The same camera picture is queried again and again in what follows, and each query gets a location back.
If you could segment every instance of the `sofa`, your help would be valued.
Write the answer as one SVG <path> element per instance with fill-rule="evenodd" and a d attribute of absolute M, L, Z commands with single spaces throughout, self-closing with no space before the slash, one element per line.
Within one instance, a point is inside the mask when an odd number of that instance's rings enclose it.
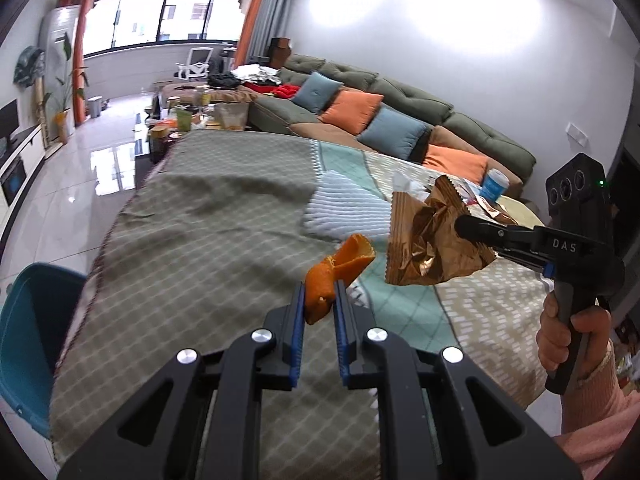
<path fill-rule="evenodd" d="M 301 86 L 313 72 L 342 82 L 348 88 L 381 94 L 384 104 L 434 126 L 422 134 L 409 161 L 422 164 L 429 143 L 470 153 L 483 153 L 490 158 L 487 171 L 497 168 L 508 177 L 510 185 L 505 194 L 512 198 L 520 197 L 523 185 L 533 172 L 536 158 L 514 140 L 455 111 L 452 104 L 424 90 L 354 66 L 292 54 L 278 76 L 283 83 Z M 297 135 L 373 151 L 358 142 L 355 136 L 331 124 L 322 123 L 317 115 L 287 99 L 256 96 L 250 107 L 249 122 L 264 132 Z"/>

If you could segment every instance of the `wall outlet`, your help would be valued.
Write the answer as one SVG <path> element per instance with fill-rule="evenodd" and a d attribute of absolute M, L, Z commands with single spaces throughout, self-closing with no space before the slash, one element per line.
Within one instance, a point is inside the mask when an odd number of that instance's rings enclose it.
<path fill-rule="evenodd" d="M 575 142 L 580 144 L 583 148 L 587 145 L 589 137 L 573 123 L 569 123 L 566 128 L 566 134 L 571 137 Z"/>

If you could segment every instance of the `orange vase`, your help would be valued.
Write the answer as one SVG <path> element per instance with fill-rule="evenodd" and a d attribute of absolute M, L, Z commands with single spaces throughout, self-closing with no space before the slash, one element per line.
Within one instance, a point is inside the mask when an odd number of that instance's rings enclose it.
<path fill-rule="evenodd" d="M 69 132 L 66 130 L 66 115 L 69 110 L 64 110 L 63 112 L 58 112 L 54 115 L 53 120 L 58 127 L 58 135 L 60 136 L 60 142 L 62 144 L 68 143 L 69 140 Z"/>

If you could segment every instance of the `orange pillow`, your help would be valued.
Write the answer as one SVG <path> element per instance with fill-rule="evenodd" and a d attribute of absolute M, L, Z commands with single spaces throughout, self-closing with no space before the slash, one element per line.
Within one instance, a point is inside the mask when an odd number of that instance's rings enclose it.
<path fill-rule="evenodd" d="M 489 157 L 486 155 L 476 155 L 430 144 L 422 165 L 431 170 L 466 178 L 478 186 L 482 186 L 482 179 L 488 163 Z"/>
<path fill-rule="evenodd" d="M 351 135 L 359 135 L 377 113 L 382 99 L 383 96 L 378 94 L 342 91 L 319 119 L 323 123 L 338 126 Z"/>

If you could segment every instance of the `white ribbed cloth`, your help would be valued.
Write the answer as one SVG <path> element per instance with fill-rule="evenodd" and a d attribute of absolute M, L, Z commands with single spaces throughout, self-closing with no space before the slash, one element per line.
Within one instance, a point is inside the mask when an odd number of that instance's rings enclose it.
<path fill-rule="evenodd" d="M 337 171 L 327 171 L 303 216 L 311 234 L 346 240 L 361 233 L 369 240 L 387 240 L 391 204 L 362 189 Z"/>

